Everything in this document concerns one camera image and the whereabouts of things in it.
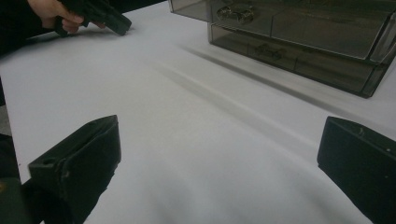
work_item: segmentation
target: floor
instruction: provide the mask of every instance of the floor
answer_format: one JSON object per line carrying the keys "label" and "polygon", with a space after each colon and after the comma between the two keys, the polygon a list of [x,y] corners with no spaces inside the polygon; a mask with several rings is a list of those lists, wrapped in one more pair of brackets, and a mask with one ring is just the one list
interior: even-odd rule
{"label": "floor", "polygon": [[11,128],[9,127],[9,119],[7,113],[7,106],[0,106],[0,133],[5,135],[12,135]]}

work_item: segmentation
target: hand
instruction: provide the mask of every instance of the hand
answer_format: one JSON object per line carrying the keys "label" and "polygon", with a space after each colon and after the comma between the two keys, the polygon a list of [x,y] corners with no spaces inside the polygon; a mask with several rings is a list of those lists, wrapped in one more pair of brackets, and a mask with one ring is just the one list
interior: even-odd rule
{"label": "hand", "polygon": [[[70,12],[57,0],[27,0],[33,12],[41,19],[43,28],[52,29],[55,26],[57,16],[64,18],[62,20],[63,28],[69,33],[78,31],[78,27],[84,18]],[[100,28],[105,28],[102,23],[94,22]]]}

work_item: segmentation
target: finger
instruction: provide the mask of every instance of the finger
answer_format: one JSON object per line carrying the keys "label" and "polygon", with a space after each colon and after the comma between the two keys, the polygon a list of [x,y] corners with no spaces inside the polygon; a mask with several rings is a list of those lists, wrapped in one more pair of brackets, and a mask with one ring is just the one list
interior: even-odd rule
{"label": "finger", "polygon": [[70,34],[75,34],[78,31],[78,27],[76,26],[63,26],[64,30],[66,30]]}
{"label": "finger", "polygon": [[55,19],[41,19],[43,28],[52,29],[55,26]]}
{"label": "finger", "polygon": [[63,19],[63,20],[62,20],[62,25],[64,25],[64,26],[70,26],[70,27],[79,27],[79,26],[80,26],[79,23],[76,23],[76,22],[73,22],[73,21],[69,21],[69,20],[67,20],[67,19]]}
{"label": "finger", "polygon": [[92,23],[97,25],[101,29],[105,29],[106,28],[106,25],[104,23],[99,22],[99,21],[93,21]]}
{"label": "finger", "polygon": [[77,15],[76,13],[70,12],[67,8],[61,3],[56,1],[56,11],[59,16],[76,23],[83,23],[84,18],[82,16]]}

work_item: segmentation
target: dark background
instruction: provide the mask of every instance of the dark background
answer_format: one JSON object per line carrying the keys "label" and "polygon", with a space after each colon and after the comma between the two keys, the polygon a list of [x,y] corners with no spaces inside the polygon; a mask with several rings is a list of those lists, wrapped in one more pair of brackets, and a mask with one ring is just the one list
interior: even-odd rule
{"label": "dark background", "polygon": [[141,7],[148,7],[164,1],[165,0],[109,0],[109,3],[117,11],[124,13]]}

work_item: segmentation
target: white table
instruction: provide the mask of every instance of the white table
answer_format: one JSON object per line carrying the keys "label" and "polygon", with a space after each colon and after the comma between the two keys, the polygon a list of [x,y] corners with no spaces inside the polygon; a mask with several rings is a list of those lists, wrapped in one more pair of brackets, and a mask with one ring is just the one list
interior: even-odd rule
{"label": "white table", "polygon": [[211,46],[206,23],[166,2],[126,16],[126,36],[42,35],[0,61],[22,181],[117,114],[122,161],[86,223],[370,223],[316,156],[328,116],[396,138],[394,65],[362,99]]}

